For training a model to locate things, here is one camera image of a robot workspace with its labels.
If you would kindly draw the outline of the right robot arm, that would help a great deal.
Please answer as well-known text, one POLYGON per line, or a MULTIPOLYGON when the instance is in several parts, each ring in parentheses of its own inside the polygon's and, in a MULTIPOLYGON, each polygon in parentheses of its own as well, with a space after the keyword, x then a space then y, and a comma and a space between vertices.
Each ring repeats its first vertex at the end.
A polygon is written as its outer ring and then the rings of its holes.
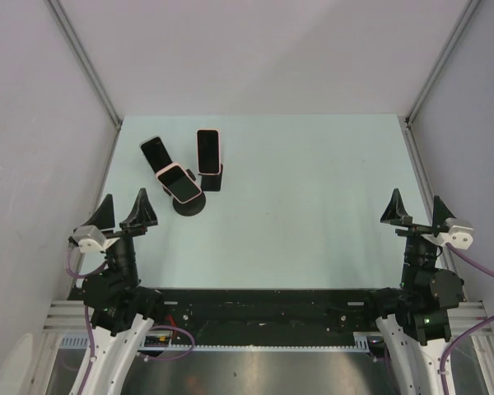
POLYGON ((365 324, 380 330, 385 359, 391 363, 402 394, 453 394, 451 378, 452 331, 449 312, 464 300, 464 280, 439 268, 446 248, 468 249, 473 227, 449 210, 440 197, 433 201, 432 222, 414 222, 398 189, 392 192, 380 218, 405 240, 403 270, 397 289, 370 294, 363 309, 365 324))

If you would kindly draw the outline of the black round-base phone stand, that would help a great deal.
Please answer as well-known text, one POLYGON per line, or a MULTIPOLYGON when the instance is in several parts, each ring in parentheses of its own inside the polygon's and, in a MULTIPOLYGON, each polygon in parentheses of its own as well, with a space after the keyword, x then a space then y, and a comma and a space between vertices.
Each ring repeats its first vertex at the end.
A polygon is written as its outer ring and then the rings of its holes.
MULTIPOLYGON (((191 170, 186 170, 186 171, 188 172, 188 174, 192 178, 192 180, 194 180, 195 183, 197 184, 196 177, 192 173, 192 171, 191 170)), ((166 191, 166 193, 169 196, 171 196, 171 194, 165 188, 163 188, 163 189, 166 191)), ((205 207, 205 204, 206 204, 206 197, 205 197, 205 194, 203 192, 201 195, 196 197, 194 200, 192 200, 191 202, 187 202, 185 204, 180 204, 179 202, 177 202, 172 197, 173 208, 175 209, 175 211, 178 214, 180 214, 182 216, 195 216, 195 215, 197 215, 205 207)))

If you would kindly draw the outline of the pink case phone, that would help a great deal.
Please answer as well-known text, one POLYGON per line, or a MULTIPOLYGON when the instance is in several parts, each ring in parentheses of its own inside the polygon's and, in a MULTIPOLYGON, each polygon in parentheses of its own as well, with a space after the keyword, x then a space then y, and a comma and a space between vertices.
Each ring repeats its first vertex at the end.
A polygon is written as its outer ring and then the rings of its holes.
POLYGON ((158 171, 156 179, 180 204, 191 202, 203 192, 178 163, 172 163, 158 171))

